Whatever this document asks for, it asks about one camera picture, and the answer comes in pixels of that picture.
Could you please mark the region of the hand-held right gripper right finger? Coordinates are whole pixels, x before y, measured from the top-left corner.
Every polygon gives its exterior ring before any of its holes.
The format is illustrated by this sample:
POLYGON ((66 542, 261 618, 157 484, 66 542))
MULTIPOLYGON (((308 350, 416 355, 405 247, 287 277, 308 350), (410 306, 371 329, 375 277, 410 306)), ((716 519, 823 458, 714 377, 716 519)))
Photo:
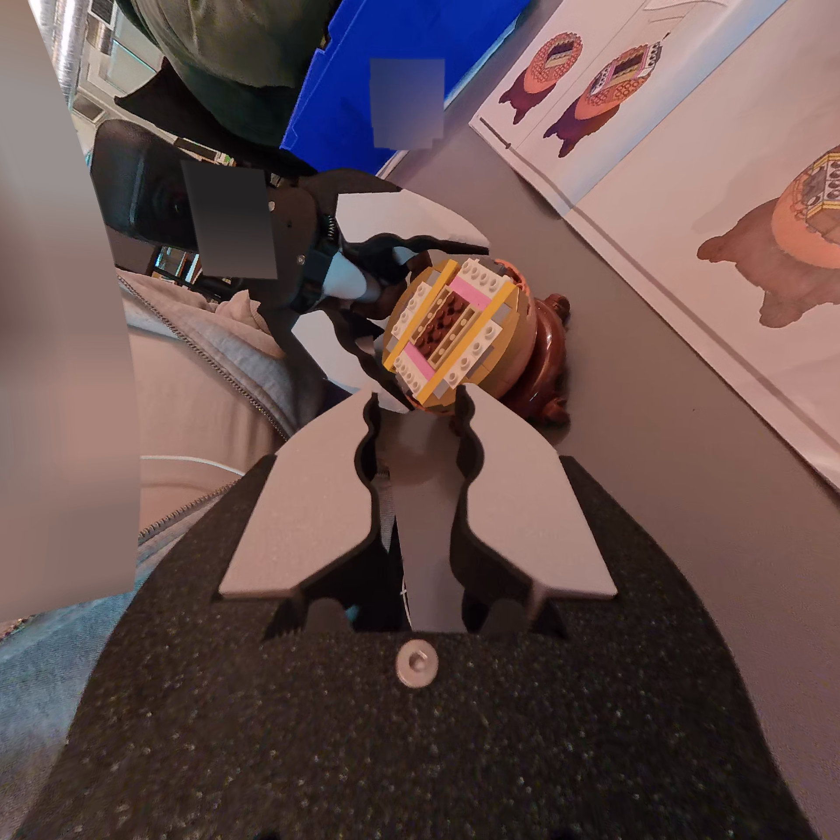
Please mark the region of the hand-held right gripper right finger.
POLYGON ((477 385, 456 394, 463 477, 449 564, 464 623, 539 623, 560 600, 608 602, 617 588, 560 457, 477 385))

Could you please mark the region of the white instruction booklet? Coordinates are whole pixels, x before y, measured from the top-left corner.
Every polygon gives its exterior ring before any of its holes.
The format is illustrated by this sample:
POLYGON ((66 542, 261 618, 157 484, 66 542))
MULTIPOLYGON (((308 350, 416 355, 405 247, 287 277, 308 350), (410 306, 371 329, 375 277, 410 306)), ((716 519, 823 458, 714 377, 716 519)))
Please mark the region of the white instruction booklet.
POLYGON ((470 127, 839 481, 839 2, 562 2, 470 127))

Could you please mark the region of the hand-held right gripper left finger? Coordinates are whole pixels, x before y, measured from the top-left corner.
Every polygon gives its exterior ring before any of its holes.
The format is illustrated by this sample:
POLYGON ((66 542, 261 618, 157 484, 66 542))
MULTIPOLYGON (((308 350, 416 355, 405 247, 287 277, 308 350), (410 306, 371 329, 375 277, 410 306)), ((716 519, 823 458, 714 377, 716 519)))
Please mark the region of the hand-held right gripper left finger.
POLYGON ((377 395, 359 391, 276 454, 218 593, 361 604, 383 580, 377 395))

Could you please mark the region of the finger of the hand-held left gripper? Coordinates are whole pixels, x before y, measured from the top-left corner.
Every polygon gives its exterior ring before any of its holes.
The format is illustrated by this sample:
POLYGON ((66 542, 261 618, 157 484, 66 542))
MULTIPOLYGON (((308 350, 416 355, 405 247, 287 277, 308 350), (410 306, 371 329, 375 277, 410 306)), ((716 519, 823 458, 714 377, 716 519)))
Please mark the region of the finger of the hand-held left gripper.
POLYGON ((407 190, 355 192, 338 196, 338 227, 346 247, 359 257, 420 254, 486 256, 490 243, 468 220, 407 190))
POLYGON ((309 353, 326 378, 348 393, 372 391, 379 396, 380 407, 395 413, 414 409, 372 350, 360 346, 360 339, 381 334, 375 325, 353 312, 331 305, 321 305, 300 317, 292 335, 309 353))

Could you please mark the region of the blue plastic bin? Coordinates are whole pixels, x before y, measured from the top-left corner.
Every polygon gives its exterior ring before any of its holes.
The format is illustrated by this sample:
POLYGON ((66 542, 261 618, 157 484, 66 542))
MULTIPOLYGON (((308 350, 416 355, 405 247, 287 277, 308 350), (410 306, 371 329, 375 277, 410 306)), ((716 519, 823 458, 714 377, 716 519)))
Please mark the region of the blue plastic bin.
POLYGON ((313 57, 281 147, 316 170, 378 173, 444 136, 445 105, 526 1, 347 1, 313 57))

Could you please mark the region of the brick pot model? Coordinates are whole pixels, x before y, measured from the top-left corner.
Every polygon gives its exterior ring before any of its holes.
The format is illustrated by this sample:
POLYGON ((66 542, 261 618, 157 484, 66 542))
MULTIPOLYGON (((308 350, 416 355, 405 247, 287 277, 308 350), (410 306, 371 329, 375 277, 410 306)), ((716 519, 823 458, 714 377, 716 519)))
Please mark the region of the brick pot model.
POLYGON ((535 424, 566 425, 568 299, 537 299, 512 264, 428 253, 408 262, 407 287, 385 327, 382 362, 416 410, 455 414, 456 390, 477 385, 535 424))

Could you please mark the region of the metal ventilation duct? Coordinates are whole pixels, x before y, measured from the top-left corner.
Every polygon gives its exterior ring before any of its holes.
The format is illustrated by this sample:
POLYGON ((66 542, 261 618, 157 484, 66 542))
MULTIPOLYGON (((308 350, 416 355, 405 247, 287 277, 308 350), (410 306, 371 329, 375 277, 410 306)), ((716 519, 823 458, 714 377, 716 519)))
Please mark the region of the metal ventilation duct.
POLYGON ((90 65, 86 40, 89 1, 28 1, 56 72, 67 109, 74 108, 90 65))

